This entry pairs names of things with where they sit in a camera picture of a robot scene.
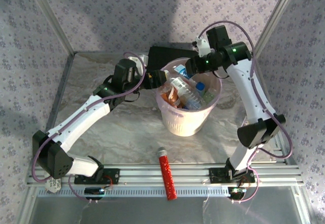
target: clear plastic bottle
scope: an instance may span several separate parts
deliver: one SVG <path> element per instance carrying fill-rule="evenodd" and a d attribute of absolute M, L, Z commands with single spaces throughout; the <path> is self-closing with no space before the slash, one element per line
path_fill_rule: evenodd
<path fill-rule="evenodd" d="M 180 101 L 189 110 L 199 110 L 206 105 L 199 93 L 181 77 L 172 77 L 167 73 L 167 80 L 176 88 Z"/>

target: red glitter tube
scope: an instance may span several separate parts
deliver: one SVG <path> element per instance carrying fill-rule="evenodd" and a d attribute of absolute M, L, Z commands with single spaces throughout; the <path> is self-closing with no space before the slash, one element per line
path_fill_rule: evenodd
<path fill-rule="evenodd" d="M 174 187 L 172 171 L 168 163 L 167 151 L 165 148 L 161 147 L 158 149 L 158 157 L 161 168 L 161 174 L 166 189 L 167 200 L 175 200 L 177 199 L 177 195 Z"/>

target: blue bottle cap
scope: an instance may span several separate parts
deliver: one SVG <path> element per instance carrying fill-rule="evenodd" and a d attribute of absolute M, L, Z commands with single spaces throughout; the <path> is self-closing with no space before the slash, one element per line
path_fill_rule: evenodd
<path fill-rule="evenodd" d="M 198 82 L 196 85 L 197 90 L 202 91 L 205 88 L 204 83 Z"/>

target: trash bin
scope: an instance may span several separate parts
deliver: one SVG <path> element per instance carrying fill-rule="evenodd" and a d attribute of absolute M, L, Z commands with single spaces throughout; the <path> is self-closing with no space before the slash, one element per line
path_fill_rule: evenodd
<path fill-rule="evenodd" d="M 179 64 L 185 65 L 187 60 L 188 58 L 180 58 L 171 61 L 161 70 L 168 70 L 171 73 L 175 73 L 174 68 Z M 192 136 L 202 128 L 209 113 L 217 104 L 222 90 L 221 80 L 215 77 L 212 72 L 195 74 L 192 79 L 196 82 L 203 82 L 206 90 L 212 87 L 217 91 L 217 96 L 201 110 L 188 111 L 174 108 L 162 99 L 158 89 L 156 91 L 156 101 L 161 111 L 164 125 L 171 133 L 182 137 Z"/>

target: patterned wallpaper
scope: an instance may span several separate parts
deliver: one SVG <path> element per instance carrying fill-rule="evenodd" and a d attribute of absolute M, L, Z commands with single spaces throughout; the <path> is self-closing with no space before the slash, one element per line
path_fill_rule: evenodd
<path fill-rule="evenodd" d="M 48 0 L 74 50 L 184 47 L 213 21 L 242 24 L 256 42 L 278 0 Z M 230 26 L 233 41 L 245 40 Z"/>
<path fill-rule="evenodd" d="M 34 0 L 0 0 L 0 223 L 14 223 L 67 54 Z"/>
<path fill-rule="evenodd" d="M 294 159 L 325 223 L 325 0 L 291 0 L 258 59 L 271 101 L 287 118 Z"/>

